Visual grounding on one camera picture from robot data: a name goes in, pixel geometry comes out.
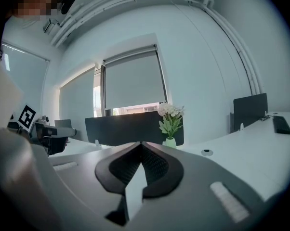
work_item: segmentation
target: potted plant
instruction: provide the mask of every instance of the potted plant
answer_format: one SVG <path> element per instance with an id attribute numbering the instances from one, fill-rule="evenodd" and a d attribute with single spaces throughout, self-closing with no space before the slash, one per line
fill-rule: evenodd
<path id="1" fill-rule="evenodd" d="M 176 149 L 176 141 L 174 134 L 181 128 L 181 121 L 184 115 L 184 107 L 177 108 L 169 103 L 161 103 L 158 108 L 158 113 L 163 117 L 163 122 L 159 121 L 162 133 L 168 135 L 165 140 L 166 146 Z"/>

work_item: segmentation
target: black rectangular object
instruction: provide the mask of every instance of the black rectangular object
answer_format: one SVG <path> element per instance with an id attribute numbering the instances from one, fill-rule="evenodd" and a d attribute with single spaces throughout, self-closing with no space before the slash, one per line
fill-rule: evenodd
<path id="1" fill-rule="evenodd" d="M 268 113 L 267 93 L 234 99 L 234 131 L 258 121 Z"/>
<path id="2" fill-rule="evenodd" d="M 274 127 L 276 133 L 290 134 L 290 127 L 283 116 L 274 116 Z"/>
<path id="3" fill-rule="evenodd" d="M 162 117 L 157 111 L 129 115 L 114 115 L 86 118 L 86 131 L 89 142 L 118 146 L 129 142 L 147 141 L 162 144 L 167 134 L 159 129 Z M 174 135 L 177 145 L 184 143 L 184 128 Z"/>
<path id="4" fill-rule="evenodd" d="M 55 121 L 55 126 L 58 128 L 72 128 L 71 120 L 58 120 Z"/>

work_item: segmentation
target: vase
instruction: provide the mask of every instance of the vase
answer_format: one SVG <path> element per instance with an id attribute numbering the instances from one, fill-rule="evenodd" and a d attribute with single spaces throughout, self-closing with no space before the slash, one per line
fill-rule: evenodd
<path id="1" fill-rule="evenodd" d="M 165 145 L 168 147 L 176 149 L 176 140 L 174 138 L 171 138 L 171 139 L 167 138 L 165 140 Z"/>

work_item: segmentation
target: green vase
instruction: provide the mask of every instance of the green vase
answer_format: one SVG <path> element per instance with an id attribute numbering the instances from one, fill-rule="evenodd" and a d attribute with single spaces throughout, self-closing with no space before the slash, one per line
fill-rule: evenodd
<path id="1" fill-rule="evenodd" d="M 165 145 L 168 147 L 176 149 L 176 140 L 174 138 L 171 138 L 171 139 L 167 138 L 165 140 Z"/>

